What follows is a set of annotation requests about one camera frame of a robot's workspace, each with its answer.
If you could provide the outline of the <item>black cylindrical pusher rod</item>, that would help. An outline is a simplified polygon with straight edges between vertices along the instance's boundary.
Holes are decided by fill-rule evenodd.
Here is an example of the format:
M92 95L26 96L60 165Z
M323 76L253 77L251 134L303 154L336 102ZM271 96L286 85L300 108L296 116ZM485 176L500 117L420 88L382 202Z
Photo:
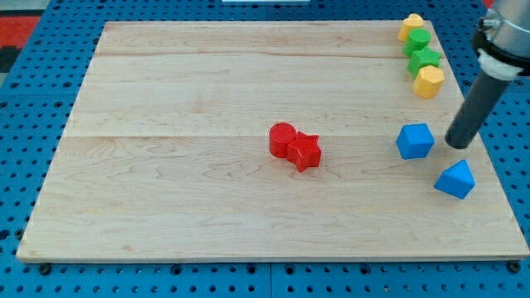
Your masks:
M466 149L510 83L481 71L446 132L446 143Z

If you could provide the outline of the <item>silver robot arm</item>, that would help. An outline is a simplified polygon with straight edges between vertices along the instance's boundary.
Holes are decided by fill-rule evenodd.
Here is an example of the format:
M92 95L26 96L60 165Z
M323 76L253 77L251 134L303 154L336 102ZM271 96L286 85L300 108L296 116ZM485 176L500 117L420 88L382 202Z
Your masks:
M465 149L519 76L529 75L529 0L498 0L480 18L472 39L480 72L449 126L446 143Z

